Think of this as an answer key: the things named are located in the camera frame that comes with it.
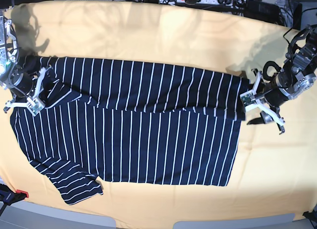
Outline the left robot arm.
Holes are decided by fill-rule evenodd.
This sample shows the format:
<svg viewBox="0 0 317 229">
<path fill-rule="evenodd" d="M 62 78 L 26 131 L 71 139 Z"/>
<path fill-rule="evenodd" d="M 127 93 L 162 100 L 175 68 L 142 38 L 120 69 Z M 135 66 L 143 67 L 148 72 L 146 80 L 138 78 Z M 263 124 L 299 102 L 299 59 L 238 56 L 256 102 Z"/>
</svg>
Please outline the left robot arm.
<svg viewBox="0 0 317 229">
<path fill-rule="evenodd" d="M 311 88 L 317 79 L 317 26 L 308 25 L 288 44 L 283 67 L 268 61 L 262 71 L 253 69 L 256 80 L 252 89 L 240 95 L 246 112 L 261 110 L 260 117 L 248 124 L 276 122 L 285 124 L 280 116 L 280 106 Z"/>
</svg>

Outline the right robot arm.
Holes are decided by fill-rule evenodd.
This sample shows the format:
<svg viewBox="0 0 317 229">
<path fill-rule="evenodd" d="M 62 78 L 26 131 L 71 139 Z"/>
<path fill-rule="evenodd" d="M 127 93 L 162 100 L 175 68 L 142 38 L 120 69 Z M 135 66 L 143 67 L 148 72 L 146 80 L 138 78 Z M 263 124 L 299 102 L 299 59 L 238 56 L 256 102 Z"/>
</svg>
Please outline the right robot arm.
<svg viewBox="0 0 317 229">
<path fill-rule="evenodd" d="M 0 10 L 0 85 L 11 91 L 13 99 L 5 104 L 4 109 L 28 108 L 35 113 L 45 107 L 40 94 L 44 90 L 42 82 L 50 67 L 42 67 L 33 72 L 36 60 L 24 66 L 18 64 L 17 37 L 12 20 L 5 17 L 5 11 L 6 8 Z"/>
</svg>

